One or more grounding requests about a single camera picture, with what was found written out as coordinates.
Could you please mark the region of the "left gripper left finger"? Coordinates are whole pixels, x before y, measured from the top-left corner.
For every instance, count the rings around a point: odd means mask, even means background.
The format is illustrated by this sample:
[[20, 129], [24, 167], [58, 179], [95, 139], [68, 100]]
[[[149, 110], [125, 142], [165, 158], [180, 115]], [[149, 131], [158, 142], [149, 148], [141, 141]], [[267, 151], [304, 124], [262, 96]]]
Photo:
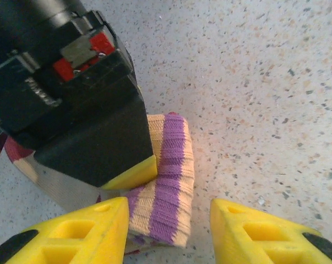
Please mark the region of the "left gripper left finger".
[[0, 264], [123, 264], [126, 197], [41, 222], [0, 245]]

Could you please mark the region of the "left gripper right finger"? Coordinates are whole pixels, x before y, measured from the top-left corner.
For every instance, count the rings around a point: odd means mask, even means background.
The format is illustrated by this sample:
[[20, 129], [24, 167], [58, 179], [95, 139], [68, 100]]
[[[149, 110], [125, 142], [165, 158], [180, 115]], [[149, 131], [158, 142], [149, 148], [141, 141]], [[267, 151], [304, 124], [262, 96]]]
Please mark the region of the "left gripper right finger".
[[332, 264], [332, 242], [310, 227], [224, 199], [213, 199], [216, 264]]

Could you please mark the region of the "tan red purple striped sock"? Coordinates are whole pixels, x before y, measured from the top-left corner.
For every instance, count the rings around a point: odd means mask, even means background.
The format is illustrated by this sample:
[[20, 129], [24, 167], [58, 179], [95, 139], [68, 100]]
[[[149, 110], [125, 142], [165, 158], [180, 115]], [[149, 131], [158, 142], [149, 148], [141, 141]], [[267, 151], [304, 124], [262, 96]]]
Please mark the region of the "tan red purple striped sock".
[[[148, 116], [157, 176], [139, 187], [128, 187], [129, 232], [126, 252], [136, 254], [158, 246], [186, 246], [191, 234], [194, 187], [194, 157], [187, 121], [175, 113]], [[47, 175], [47, 191], [66, 211], [75, 211], [102, 201], [100, 189], [47, 169], [6, 134], [0, 135], [0, 154], [27, 178], [37, 181]]]

